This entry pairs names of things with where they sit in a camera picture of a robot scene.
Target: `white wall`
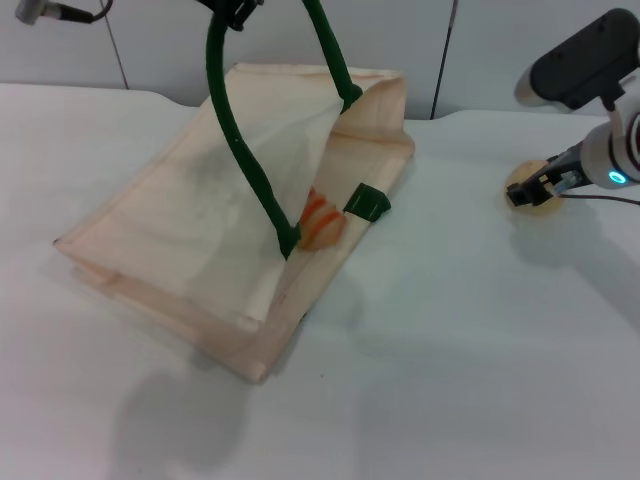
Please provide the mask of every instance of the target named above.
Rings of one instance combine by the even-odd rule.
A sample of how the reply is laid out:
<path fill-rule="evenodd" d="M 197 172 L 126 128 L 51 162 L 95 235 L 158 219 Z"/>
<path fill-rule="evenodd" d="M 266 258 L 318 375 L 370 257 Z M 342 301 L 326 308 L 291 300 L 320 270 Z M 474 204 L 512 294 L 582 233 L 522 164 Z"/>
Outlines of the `white wall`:
<path fill-rule="evenodd" d="M 324 0 L 349 65 L 401 69 L 409 113 L 428 116 L 452 0 Z M 189 0 L 116 0 L 109 15 L 131 88 L 187 105 L 208 95 L 204 43 L 209 11 Z M 226 64 L 325 63 L 301 0 L 267 0 L 242 33 L 229 33 Z"/>
<path fill-rule="evenodd" d="M 437 116 L 466 109 L 528 110 L 513 97 L 525 69 L 614 7 L 640 17 L 638 0 L 460 0 Z M 582 113 L 604 110 L 594 101 Z"/>
<path fill-rule="evenodd" d="M 13 18 L 0 2 L 0 82 L 123 88 L 107 25 Z M 463 109 L 526 110 L 513 89 L 527 66 L 614 7 L 640 16 L 638 0 L 459 0 L 437 116 Z M 91 11 L 99 0 L 68 0 Z M 453 0 L 323 0 L 349 65 L 404 70 L 408 116 L 428 118 Z M 109 14 L 130 88 L 185 105 L 207 96 L 209 11 L 195 0 L 115 0 Z M 243 33 L 230 32 L 226 64 L 324 63 L 301 0 L 266 0 Z M 631 89 L 640 92 L 640 81 Z M 537 111 L 553 111 L 544 108 Z M 597 101 L 581 113 L 602 114 Z"/>
<path fill-rule="evenodd" d="M 92 12 L 101 9 L 99 0 L 69 3 Z M 17 4 L 0 1 L 0 82 L 124 87 L 104 22 L 61 25 L 45 18 L 29 27 L 14 17 Z"/>

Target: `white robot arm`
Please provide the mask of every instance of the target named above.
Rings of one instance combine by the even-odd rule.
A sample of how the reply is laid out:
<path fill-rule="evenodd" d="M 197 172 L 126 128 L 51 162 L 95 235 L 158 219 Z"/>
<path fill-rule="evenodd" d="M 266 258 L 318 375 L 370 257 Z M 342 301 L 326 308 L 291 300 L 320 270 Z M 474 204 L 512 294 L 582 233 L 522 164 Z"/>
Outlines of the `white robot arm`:
<path fill-rule="evenodd" d="M 620 82 L 640 67 L 640 23 L 615 9 L 538 59 L 518 82 L 527 106 L 553 104 L 573 111 L 600 97 L 610 121 L 579 144 L 547 160 L 522 183 L 510 185 L 515 206 L 537 206 L 566 190 L 595 184 L 607 189 L 640 185 L 640 96 Z"/>

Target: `blue led light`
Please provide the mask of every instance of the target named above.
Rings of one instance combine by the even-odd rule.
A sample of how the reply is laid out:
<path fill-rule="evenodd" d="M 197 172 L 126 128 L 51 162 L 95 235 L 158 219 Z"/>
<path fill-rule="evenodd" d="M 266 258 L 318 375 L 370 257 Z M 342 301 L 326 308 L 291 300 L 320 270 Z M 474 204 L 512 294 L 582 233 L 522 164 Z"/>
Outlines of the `blue led light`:
<path fill-rule="evenodd" d="M 626 177 L 624 175 L 619 174 L 616 171 L 609 172 L 609 178 L 611 179 L 612 182 L 619 183 L 621 185 L 623 183 L 627 183 Z"/>

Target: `black cable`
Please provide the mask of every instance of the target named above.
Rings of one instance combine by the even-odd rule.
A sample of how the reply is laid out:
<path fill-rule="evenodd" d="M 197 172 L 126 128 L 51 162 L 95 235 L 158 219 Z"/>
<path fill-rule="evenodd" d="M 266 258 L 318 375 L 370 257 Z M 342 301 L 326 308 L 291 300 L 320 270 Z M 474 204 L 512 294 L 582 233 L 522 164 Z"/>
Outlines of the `black cable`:
<path fill-rule="evenodd" d="M 106 17 L 107 13 L 109 13 L 109 10 L 111 10 L 112 6 L 113 6 L 113 0 L 107 0 L 107 5 L 102 9 L 102 11 L 93 16 L 93 21 L 97 22 L 98 20 L 102 20 L 104 17 Z"/>
<path fill-rule="evenodd" d="M 449 28 L 447 28 L 447 39 L 444 42 L 444 51 L 442 52 L 442 59 L 440 61 L 440 72 L 438 73 L 438 83 L 436 84 L 436 93 L 433 96 L 433 105 L 431 106 L 430 120 L 433 120 L 436 115 L 436 107 L 438 106 L 438 96 L 440 95 L 440 84 L 442 83 L 442 75 L 444 74 L 444 66 L 447 63 L 447 52 L 449 51 L 449 41 L 451 40 L 451 33 L 453 32 L 453 23 L 456 19 L 456 13 L 458 11 L 458 0 L 453 0 L 453 6 L 451 7 L 451 17 L 449 18 Z"/>
<path fill-rule="evenodd" d="M 612 197 L 609 195 L 560 195 L 562 198 L 581 198 L 584 200 L 611 200 L 614 202 L 629 203 L 640 207 L 640 201 L 631 200 L 630 198 Z"/>

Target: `orange object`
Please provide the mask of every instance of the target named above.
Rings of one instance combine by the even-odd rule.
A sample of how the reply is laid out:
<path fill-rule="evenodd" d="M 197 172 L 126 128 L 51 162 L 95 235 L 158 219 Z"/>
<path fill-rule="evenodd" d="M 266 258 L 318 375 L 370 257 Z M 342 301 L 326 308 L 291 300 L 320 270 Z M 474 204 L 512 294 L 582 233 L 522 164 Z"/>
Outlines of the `orange object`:
<path fill-rule="evenodd" d="M 314 188 L 300 217 L 300 241 L 303 250 L 319 250 L 338 243 L 347 217 Z"/>

